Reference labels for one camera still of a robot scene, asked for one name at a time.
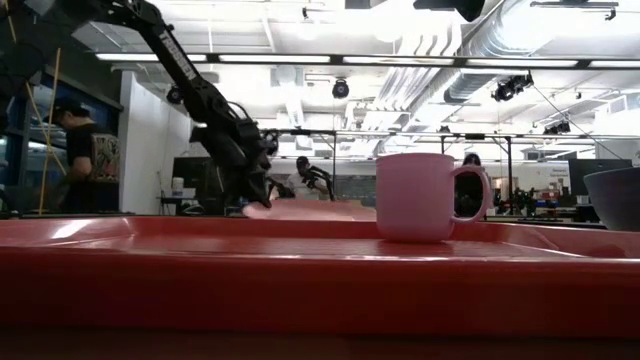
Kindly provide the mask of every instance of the desk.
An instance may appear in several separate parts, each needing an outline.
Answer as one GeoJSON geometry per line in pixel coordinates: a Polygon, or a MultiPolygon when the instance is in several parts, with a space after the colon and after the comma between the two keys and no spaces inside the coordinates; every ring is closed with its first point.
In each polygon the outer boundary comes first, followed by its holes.
{"type": "Polygon", "coordinates": [[[206,201],[218,200],[217,198],[212,198],[212,197],[203,198],[203,197],[192,197],[192,196],[158,196],[157,199],[160,200],[160,215],[171,215],[171,211],[168,211],[168,214],[165,214],[165,205],[175,205],[176,216],[188,215],[188,214],[185,214],[180,209],[180,206],[182,205],[183,201],[206,202],[206,201]]]}
{"type": "Polygon", "coordinates": [[[640,339],[637,233],[475,223],[406,244],[371,222],[153,216],[3,221],[0,233],[4,328],[640,339]]]}

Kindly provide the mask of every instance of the ceiling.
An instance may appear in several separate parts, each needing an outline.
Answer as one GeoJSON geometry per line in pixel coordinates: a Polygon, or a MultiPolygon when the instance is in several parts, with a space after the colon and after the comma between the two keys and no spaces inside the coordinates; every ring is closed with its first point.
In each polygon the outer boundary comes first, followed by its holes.
{"type": "MultiPolygon", "coordinates": [[[[408,0],[387,0],[369,10],[346,9],[345,0],[150,2],[175,27],[187,53],[640,56],[640,27],[635,26],[640,2],[633,0],[619,0],[612,21],[604,19],[608,10],[549,10],[531,8],[530,0],[490,0],[472,24],[452,12],[415,11],[408,0]],[[302,16],[303,7],[308,19],[302,16]]],[[[150,52],[136,32],[117,26],[90,24],[76,37],[95,52],[150,52]]],[[[135,71],[138,81],[162,98],[172,83],[160,65],[113,65],[135,71]]],[[[491,92],[497,81],[512,73],[296,66],[292,89],[283,85],[276,68],[198,65],[228,100],[243,104],[260,126],[268,128],[291,128],[296,118],[309,129],[435,132],[446,125],[463,133],[540,134],[546,125],[562,119],[557,110],[566,110],[583,131],[591,132],[597,114],[612,101],[635,93],[636,88],[640,92],[637,72],[533,71],[535,88],[497,103],[491,92]],[[337,78],[346,78],[349,84],[346,99],[331,94],[337,78]],[[459,90],[464,101],[448,102],[447,89],[459,90]]],[[[286,155],[309,155],[294,139],[286,140],[281,145],[286,155]]],[[[440,150],[439,144],[419,140],[341,137],[339,155],[440,150]]],[[[313,147],[311,154],[330,151],[322,139],[316,139],[313,147]]],[[[453,144],[451,151],[464,153],[467,147],[453,144]]]]}

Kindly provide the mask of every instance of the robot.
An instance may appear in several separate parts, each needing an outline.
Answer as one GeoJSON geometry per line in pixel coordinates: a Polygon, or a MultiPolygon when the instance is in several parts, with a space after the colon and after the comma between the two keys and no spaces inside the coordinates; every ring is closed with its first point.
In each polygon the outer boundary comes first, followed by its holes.
{"type": "Polygon", "coordinates": [[[190,141],[200,142],[220,164],[225,197],[230,201],[243,197],[271,206],[266,172],[271,167],[268,156],[278,150],[277,136],[269,133],[263,137],[248,114],[238,114],[200,75],[157,7],[144,0],[55,0],[40,16],[25,0],[4,1],[8,1],[10,12],[0,2],[0,23],[11,19],[18,42],[13,43],[9,26],[2,24],[0,134],[8,123],[6,113],[11,99],[24,90],[29,79],[44,68],[78,28],[90,21],[125,26],[140,33],[157,55],[190,117],[206,124],[193,130],[190,141]]]}

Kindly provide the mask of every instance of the monitor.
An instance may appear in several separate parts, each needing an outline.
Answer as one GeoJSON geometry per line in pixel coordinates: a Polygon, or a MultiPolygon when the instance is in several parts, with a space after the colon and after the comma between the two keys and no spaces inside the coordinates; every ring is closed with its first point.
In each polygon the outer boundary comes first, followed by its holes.
{"type": "Polygon", "coordinates": [[[183,178],[185,188],[200,188],[212,167],[210,157],[177,157],[173,159],[173,177],[183,178]]]}
{"type": "Polygon", "coordinates": [[[631,160],[624,159],[569,159],[571,195],[589,195],[584,177],[597,172],[632,167],[631,160]]]}

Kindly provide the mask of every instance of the wall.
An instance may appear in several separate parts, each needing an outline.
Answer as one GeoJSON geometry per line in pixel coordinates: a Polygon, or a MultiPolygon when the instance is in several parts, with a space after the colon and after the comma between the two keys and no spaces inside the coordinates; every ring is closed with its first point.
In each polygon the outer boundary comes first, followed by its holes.
{"type": "MultiPolygon", "coordinates": [[[[638,115],[640,115],[640,110],[636,109],[597,117],[594,133],[599,135],[640,135],[638,115]]],[[[640,166],[640,141],[604,140],[600,141],[600,144],[596,144],[596,158],[618,159],[620,157],[632,160],[634,166],[640,166]]]]}
{"type": "Polygon", "coordinates": [[[122,73],[118,135],[122,152],[121,209],[158,214],[161,189],[169,192],[173,158],[189,150],[191,119],[122,73]]]}

